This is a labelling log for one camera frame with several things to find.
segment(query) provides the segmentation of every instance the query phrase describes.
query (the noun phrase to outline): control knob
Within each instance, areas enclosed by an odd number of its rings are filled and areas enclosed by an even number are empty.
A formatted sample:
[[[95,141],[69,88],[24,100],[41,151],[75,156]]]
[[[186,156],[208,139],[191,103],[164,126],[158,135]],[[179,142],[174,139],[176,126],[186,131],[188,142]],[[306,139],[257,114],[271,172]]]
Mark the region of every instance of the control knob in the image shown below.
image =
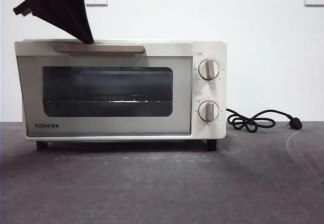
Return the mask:
[[[219,66],[214,59],[206,59],[199,65],[199,74],[203,79],[213,80],[219,73]]]
[[[202,120],[211,122],[218,117],[219,110],[217,104],[207,101],[199,106],[198,113]]]

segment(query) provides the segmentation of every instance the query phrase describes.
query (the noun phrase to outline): oven handle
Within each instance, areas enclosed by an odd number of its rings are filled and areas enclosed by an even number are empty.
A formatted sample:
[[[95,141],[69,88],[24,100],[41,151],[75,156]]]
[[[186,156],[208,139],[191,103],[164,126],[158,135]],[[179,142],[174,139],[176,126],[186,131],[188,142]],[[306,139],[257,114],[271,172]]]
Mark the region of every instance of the oven handle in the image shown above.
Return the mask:
[[[145,47],[140,44],[81,44],[57,43],[56,52],[62,53],[132,53],[142,54]]]

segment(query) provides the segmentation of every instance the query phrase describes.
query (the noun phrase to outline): white knob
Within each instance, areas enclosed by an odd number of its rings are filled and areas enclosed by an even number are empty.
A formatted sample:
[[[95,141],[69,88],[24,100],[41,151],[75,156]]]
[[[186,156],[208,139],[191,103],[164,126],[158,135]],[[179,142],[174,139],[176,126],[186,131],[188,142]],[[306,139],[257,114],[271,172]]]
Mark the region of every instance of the white knob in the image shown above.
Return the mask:
[[[198,113],[202,120],[211,122],[218,117],[219,109],[217,104],[207,101],[199,106]]]
[[[214,59],[206,59],[199,65],[199,74],[203,79],[213,80],[219,73],[219,66]]]

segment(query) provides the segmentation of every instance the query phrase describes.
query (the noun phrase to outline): black power cord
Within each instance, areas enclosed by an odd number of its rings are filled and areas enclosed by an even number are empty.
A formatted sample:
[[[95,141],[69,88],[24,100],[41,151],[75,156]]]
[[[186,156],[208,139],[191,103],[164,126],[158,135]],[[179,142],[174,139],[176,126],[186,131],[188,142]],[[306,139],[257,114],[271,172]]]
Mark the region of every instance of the black power cord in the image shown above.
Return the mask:
[[[226,109],[226,111],[231,112],[232,114],[227,118],[227,122],[233,126],[234,129],[240,130],[243,127],[247,129],[248,132],[250,133],[255,133],[258,128],[272,128],[275,126],[275,121],[270,118],[258,118],[261,114],[265,113],[277,113],[286,116],[290,121],[289,125],[292,129],[301,129],[303,127],[302,123],[300,122],[299,118],[294,118],[289,114],[273,110],[273,109],[268,109],[261,111],[260,113],[257,113],[254,115],[252,118],[247,118],[243,115],[240,115],[239,113],[235,112],[234,110],[231,109]],[[270,122],[271,124],[259,124],[257,121],[267,121]]]

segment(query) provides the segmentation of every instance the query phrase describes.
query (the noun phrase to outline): toaster oven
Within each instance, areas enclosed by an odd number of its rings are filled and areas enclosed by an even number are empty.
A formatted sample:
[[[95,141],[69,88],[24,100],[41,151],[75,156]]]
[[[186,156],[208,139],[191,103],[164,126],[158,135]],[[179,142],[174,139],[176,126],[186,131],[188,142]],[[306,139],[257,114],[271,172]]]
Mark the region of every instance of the toaster oven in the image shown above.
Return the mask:
[[[226,135],[222,41],[15,43],[27,140],[207,140]]]

